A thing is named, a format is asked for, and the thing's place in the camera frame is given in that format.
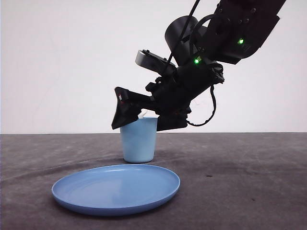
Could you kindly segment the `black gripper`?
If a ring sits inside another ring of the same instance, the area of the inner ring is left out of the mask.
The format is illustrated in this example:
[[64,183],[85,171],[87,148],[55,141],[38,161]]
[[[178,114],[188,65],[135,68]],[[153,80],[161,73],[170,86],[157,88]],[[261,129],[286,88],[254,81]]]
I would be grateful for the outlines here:
[[[214,85],[223,83],[223,66],[221,64],[187,64],[178,67],[171,75],[158,77],[155,83],[150,82],[146,91],[152,93],[156,103],[155,112],[159,115],[157,131],[185,128],[187,125],[200,127],[207,124],[216,111]],[[194,124],[187,120],[191,112],[190,102],[210,88],[213,100],[213,113],[205,122]],[[150,96],[115,88],[117,97],[116,112],[112,129],[117,129],[138,120],[141,110],[152,110],[154,101]]]

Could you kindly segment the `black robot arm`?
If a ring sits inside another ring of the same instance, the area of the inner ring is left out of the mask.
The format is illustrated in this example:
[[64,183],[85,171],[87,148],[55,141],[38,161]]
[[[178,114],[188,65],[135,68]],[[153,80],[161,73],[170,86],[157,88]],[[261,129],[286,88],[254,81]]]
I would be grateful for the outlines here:
[[142,109],[158,115],[157,130],[190,125],[190,102],[224,82],[223,63],[236,64],[253,55],[279,21],[282,0],[222,0],[213,14],[174,20],[165,32],[170,59],[140,50],[137,65],[158,73],[146,86],[150,95],[116,87],[117,109],[112,128],[138,119]]

